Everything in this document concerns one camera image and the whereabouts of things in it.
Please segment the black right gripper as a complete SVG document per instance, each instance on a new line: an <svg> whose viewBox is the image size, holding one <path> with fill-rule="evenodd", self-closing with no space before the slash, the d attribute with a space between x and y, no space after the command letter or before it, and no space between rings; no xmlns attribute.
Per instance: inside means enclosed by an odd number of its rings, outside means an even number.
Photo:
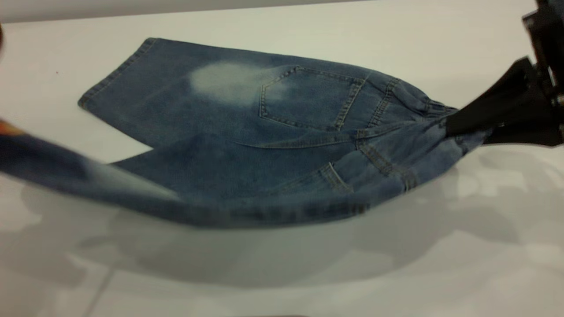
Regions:
<svg viewBox="0 0 564 317"><path fill-rule="evenodd" d="M448 136L492 130L486 144L563 144L563 2L537 0L536 6L522 18L536 69L528 57L516 60L481 96L446 118ZM556 119L545 119L545 96Z"/></svg>

